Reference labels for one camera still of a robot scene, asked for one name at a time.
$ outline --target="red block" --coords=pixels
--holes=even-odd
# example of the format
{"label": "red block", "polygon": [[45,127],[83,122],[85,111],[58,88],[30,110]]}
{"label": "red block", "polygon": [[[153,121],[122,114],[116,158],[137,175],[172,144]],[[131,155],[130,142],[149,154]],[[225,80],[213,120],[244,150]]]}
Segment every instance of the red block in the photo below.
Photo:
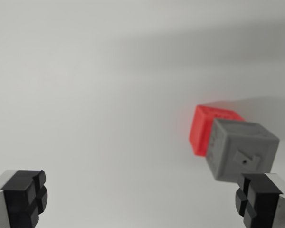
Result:
{"label": "red block", "polygon": [[212,122],[214,118],[242,120],[234,111],[198,105],[192,122],[189,141],[195,155],[206,156]]}

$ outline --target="cube face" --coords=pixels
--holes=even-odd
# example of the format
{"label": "cube face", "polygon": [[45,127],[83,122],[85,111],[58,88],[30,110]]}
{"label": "cube face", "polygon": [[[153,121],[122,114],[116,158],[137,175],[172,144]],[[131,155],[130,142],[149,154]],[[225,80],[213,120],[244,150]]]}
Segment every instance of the cube face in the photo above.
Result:
{"label": "cube face", "polygon": [[196,106],[189,136],[189,141],[195,155],[206,156],[214,118],[244,120],[236,112],[231,110],[212,108],[203,105]]}
{"label": "cube face", "polygon": [[270,172],[278,144],[257,123],[215,119],[206,159],[215,179],[237,182],[242,173]]}

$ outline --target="gray cube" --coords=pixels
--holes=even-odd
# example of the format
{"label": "gray cube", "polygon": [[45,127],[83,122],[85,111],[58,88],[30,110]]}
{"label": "gray cube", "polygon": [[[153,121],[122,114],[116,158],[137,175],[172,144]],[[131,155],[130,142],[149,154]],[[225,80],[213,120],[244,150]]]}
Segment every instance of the gray cube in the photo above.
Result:
{"label": "gray cube", "polygon": [[260,124],[214,119],[206,159],[216,180],[237,182],[241,173],[269,173],[279,141]]}

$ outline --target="white backdrop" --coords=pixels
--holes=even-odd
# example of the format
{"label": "white backdrop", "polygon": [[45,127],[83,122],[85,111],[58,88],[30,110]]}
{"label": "white backdrop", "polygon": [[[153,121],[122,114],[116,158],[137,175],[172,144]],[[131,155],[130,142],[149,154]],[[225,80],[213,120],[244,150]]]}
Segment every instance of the white backdrop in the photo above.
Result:
{"label": "white backdrop", "polygon": [[204,103],[280,137],[285,180],[284,0],[0,0],[0,174],[45,170],[38,228],[243,228]]}

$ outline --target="black rubber pad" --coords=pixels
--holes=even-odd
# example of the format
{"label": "black rubber pad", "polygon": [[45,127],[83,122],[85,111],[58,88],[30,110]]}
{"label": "black rubber pad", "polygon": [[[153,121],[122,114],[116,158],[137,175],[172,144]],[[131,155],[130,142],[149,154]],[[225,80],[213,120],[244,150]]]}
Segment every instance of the black rubber pad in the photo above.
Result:
{"label": "black rubber pad", "polygon": [[272,228],[280,189],[266,174],[242,174],[236,207],[247,228]]}
{"label": "black rubber pad", "polygon": [[11,228],[34,228],[44,212],[48,191],[44,171],[17,171],[2,187]]}

